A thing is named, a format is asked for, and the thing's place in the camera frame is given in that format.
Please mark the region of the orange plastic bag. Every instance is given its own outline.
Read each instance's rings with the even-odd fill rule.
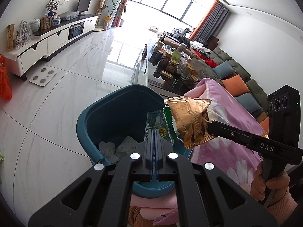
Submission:
[[[7,74],[5,58],[0,55],[0,96],[3,100],[10,100],[13,96],[9,75]]]

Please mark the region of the pink blanket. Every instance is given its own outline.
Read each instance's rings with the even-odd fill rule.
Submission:
[[[195,89],[184,96],[211,99],[207,109],[210,121],[217,120],[257,135],[264,133],[250,113],[215,80],[202,79]],[[193,163],[214,163],[248,193],[260,161],[256,152],[221,137],[195,147],[191,155]],[[131,205],[143,207],[140,211],[142,217],[154,220],[154,225],[169,225],[179,221],[175,191],[156,199],[133,195]]]

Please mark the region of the potted plant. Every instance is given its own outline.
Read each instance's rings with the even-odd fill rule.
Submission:
[[[53,17],[54,10],[57,10],[57,8],[59,6],[59,1],[60,0],[49,0],[49,3],[45,6],[47,8],[47,10],[49,10],[48,15],[50,17]]]
[[[115,3],[114,1],[112,1],[113,2],[113,9],[112,9],[112,11],[111,12],[109,12],[109,8],[108,8],[108,6],[106,6],[106,5],[104,5],[102,8],[101,8],[101,12],[104,10],[104,9],[106,9],[107,8],[107,11],[109,12],[109,15],[108,16],[105,16],[104,17],[104,25],[103,25],[103,29],[104,30],[107,30],[107,29],[109,29],[111,26],[112,26],[112,22],[113,22],[113,18],[114,18],[114,16],[115,16],[115,14],[116,14],[116,12],[117,12],[117,10],[118,10],[118,8],[119,8],[119,5],[120,4],[124,4],[124,13],[126,13],[126,3],[118,3],[119,2],[119,0]],[[122,12],[118,12],[118,15],[121,17],[122,16]]]

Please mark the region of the gray sofa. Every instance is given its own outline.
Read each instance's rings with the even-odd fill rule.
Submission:
[[[255,100],[260,105],[260,109],[252,112],[251,115],[255,119],[257,119],[259,123],[261,123],[267,117],[265,113],[268,112],[267,94],[264,92],[264,90],[257,84],[257,82],[254,79],[251,79],[251,75],[238,62],[233,60],[231,56],[229,56],[226,52],[221,50],[219,47],[211,51],[210,59],[212,59],[218,65],[220,65],[225,61],[228,61],[228,63],[232,66],[232,68],[236,71],[236,73],[240,75],[240,77],[243,79],[243,81],[249,88],[250,93],[253,95]],[[222,86],[224,86],[211,67],[207,67],[206,70],[203,71],[202,76],[200,77],[204,77],[204,76],[210,77],[216,80]]]

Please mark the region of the white tv cabinet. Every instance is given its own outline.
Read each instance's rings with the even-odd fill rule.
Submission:
[[[8,70],[25,81],[26,71],[38,60],[49,61],[66,47],[92,33],[97,18],[96,15],[84,14],[62,21],[59,26],[35,32],[34,40],[18,50],[4,53]],[[81,22],[84,22],[83,33],[69,40],[69,27]]]

